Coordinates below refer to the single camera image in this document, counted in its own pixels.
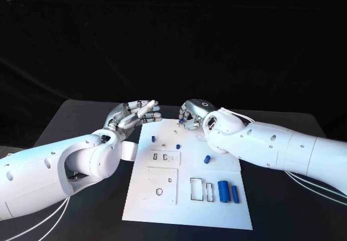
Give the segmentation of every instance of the small blue object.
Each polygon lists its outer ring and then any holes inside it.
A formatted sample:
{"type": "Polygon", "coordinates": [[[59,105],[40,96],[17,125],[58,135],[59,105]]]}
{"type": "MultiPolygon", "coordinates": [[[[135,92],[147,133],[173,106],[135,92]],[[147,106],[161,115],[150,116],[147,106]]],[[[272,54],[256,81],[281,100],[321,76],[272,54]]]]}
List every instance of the small blue object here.
{"type": "Polygon", "coordinates": [[[212,157],[210,157],[209,155],[206,155],[206,157],[205,157],[205,163],[206,163],[206,164],[209,164],[210,158],[212,158],[212,157]]]}
{"type": "Polygon", "coordinates": [[[220,202],[232,201],[228,181],[219,181],[219,200],[220,202]]]}
{"type": "Polygon", "coordinates": [[[238,195],[236,186],[232,186],[232,190],[233,190],[233,201],[235,201],[235,203],[239,203],[239,195],[238,195]]]}

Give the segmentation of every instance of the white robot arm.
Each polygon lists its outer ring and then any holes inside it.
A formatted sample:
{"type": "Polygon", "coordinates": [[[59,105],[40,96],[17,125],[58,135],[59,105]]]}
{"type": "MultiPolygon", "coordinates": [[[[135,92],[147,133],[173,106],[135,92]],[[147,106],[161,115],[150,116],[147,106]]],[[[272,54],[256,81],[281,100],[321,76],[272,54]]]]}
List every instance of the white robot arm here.
{"type": "Polygon", "coordinates": [[[203,126],[210,148],[265,168],[300,173],[347,194],[347,143],[305,135],[285,127],[243,124],[236,113],[205,100],[186,101],[180,122],[187,130],[203,126]]]}
{"type": "Polygon", "coordinates": [[[124,140],[134,126],[161,121],[157,110],[154,100],[124,103],[92,134],[0,159],[0,221],[42,210],[110,177],[120,159],[134,160],[137,144],[124,140]]]}

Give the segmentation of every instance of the black table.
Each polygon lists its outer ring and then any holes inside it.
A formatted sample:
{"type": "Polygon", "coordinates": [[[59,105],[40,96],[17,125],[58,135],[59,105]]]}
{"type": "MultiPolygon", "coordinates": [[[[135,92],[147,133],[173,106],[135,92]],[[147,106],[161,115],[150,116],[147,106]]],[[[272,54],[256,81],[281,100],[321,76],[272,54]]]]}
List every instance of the black table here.
{"type": "MultiPolygon", "coordinates": [[[[36,146],[102,128],[117,103],[69,100],[63,103],[36,146]]],[[[163,106],[164,118],[179,107],[163,106]]],[[[324,137],[314,117],[304,113],[236,110],[259,122],[324,137]]],[[[138,142],[140,127],[130,141],[138,142]]],[[[133,162],[121,161],[114,175],[71,198],[65,216],[45,240],[337,240],[347,239],[347,207],[304,189],[281,171],[241,161],[254,230],[123,221],[133,162]]],[[[55,211],[61,204],[0,222],[0,240],[12,237],[55,211]]],[[[59,215],[17,240],[38,240],[59,215]]]]}

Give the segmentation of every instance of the rectangular hole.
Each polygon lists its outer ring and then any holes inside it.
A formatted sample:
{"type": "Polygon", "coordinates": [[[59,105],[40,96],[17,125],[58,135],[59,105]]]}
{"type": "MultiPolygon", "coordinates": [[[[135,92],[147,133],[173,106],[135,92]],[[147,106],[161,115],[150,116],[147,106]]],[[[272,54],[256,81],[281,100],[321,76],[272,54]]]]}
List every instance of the rectangular hole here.
{"type": "Polygon", "coordinates": [[[190,199],[203,201],[203,180],[202,178],[190,178],[190,199]]]}
{"type": "Polygon", "coordinates": [[[206,200],[213,202],[212,183],[206,183],[206,200]]]}

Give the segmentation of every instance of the robotic hand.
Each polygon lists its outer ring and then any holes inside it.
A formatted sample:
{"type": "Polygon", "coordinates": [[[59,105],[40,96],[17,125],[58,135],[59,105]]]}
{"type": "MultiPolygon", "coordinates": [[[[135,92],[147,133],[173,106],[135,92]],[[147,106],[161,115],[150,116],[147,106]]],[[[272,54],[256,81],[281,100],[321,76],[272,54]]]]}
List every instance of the robotic hand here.
{"type": "Polygon", "coordinates": [[[183,104],[180,123],[187,130],[203,126],[207,144],[216,152],[231,153],[258,166],[300,173],[347,194],[347,143],[254,122],[200,99],[183,104]],[[238,116],[251,123],[245,124],[238,116]]]}
{"type": "Polygon", "coordinates": [[[110,177],[120,159],[134,160],[124,142],[134,126],[161,121],[157,102],[134,101],[111,111],[92,134],[15,153],[0,160],[0,221],[33,213],[110,177]],[[65,166],[76,173],[66,177],[65,166]]]}

